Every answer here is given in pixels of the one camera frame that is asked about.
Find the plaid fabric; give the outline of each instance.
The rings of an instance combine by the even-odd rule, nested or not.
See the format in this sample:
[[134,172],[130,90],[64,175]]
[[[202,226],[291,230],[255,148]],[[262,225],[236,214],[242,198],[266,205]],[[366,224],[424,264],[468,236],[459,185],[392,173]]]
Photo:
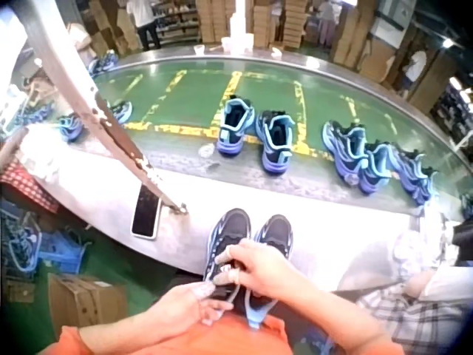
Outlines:
[[399,283],[363,296],[357,304],[384,324],[406,354],[443,353],[459,333],[467,302],[421,302],[403,294]]
[[14,158],[5,169],[4,173],[0,175],[0,182],[9,183],[23,195],[29,197],[48,211],[52,213],[58,211],[59,202],[46,192],[36,182],[33,176],[28,174],[17,158]]

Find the left hand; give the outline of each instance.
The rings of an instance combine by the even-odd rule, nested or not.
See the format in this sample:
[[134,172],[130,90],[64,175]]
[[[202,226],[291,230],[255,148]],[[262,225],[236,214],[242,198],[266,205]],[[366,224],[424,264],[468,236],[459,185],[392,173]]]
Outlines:
[[172,288],[161,297],[143,316],[162,327],[163,337],[175,337],[203,320],[218,320],[222,311],[231,310],[234,305],[208,297],[215,290],[210,282],[189,283]]

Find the metal pole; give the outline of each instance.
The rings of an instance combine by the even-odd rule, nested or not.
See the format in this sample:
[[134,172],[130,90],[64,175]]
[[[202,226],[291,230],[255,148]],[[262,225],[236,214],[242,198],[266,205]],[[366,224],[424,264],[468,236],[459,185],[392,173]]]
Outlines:
[[184,202],[170,193],[171,187],[165,186],[108,110],[69,39],[55,1],[14,0],[10,6],[24,25],[28,42],[42,60],[45,72],[85,127],[165,205],[187,213]]

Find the person in white shirt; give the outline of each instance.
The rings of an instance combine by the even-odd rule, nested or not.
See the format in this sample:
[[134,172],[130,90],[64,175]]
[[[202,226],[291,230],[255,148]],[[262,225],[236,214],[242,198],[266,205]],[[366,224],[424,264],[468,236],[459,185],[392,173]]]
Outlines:
[[97,53],[91,46],[92,38],[81,24],[68,24],[66,29],[82,62],[89,67],[89,64],[97,58]]
[[402,98],[407,98],[412,84],[419,79],[419,76],[421,76],[421,73],[426,66],[427,54],[425,50],[426,48],[423,48],[414,53],[411,57],[410,63],[403,68],[405,74],[402,79],[401,90],[399,91],[399,95]]
[[324,47],[331,47],[333,34],[335,33],[335,11],[329,0],[322,2],[317,9],[319,23],[319,43]]
[[157,37],[153,9],[150,0],[128,0],[126,12],[133,16],[133,21],[145,51],[149,50],[148,33],[151,35],[156,50],[161,48]]

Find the orange shirt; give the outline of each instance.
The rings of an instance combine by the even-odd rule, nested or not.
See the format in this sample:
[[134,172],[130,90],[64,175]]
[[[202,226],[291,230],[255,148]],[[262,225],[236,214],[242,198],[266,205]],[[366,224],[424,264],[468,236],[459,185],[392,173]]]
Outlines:
[[[92,352],[82,342],[78,329],[63,327],[59,342],[48,348],[48,354],[82,355]],[[284,322],[268,316],[262,327],[255,331],[248,327],[246,319],[227,312],[212,326],[194,325],[178,337],[163,341],[148,348],[135,351],[133,355],[241,355],[241,354],[292,354]],[[364,355],[400,355],[400,345],[392,342],[376,345]]]

